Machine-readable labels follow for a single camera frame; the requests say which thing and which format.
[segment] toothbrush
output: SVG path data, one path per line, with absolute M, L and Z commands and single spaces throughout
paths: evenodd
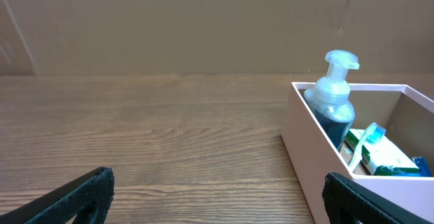
M 377 123 L 372 122 L 368 128 L 366 128 L 363 135 L 361 135 L 361 138 L 357 144 L 357 146 L 354 149 L 353 157 L 351 158 L 349 168 L 351 172 L 354 172 L 357 165 L 360 163 L 362 156 L 361 156 L 361 149 L 363 148 L 363 144 L 368 141 L 369 143 L 376 143 L 381 139 L 382 136 L 386 134 L 386 129 L 379 126 Z

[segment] bottle body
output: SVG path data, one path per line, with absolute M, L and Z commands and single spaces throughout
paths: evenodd
M 355 119 L 351 102 L 349 100 L 340 103 L 324 102 L 314 95 L 314 88 L 304 92 L 304 99 L 335 148 L 340 151 Z

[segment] box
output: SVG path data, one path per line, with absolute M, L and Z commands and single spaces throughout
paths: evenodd
M 328 223 L 322 200 L 324 179 L 338 172 L 410 212 L 434 222 L 434 178 L 370 176 L 362 170 L 349 171 L 302 93 L 314 83 L 293 82 L 282 129 L 292 165 L 316 223 Z M 434 171 L 434 101 L 407 85 L 350 84 L 350 101 L 355 108 L 353 128 L 376 122 L 386 136 L 409 157 L 425 156 Z

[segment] green and white package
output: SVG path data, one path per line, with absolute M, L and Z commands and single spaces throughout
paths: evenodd
M 345 141 L 354 150 L 365 130 L 350 129 Z M 373 175 L 393 176 L 402 173 L 420 172 L 418 166 L 386 136 L 376 143 L 365 142 L 362 150 L 362 162 Z

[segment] table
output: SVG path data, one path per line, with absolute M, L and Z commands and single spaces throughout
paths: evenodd
M 106 223 L 313 223 L 280 137 L 321 74 L 0 77 L 0 214 L 95 169 Z M 433 97 L 433 74 L 355 74 Z

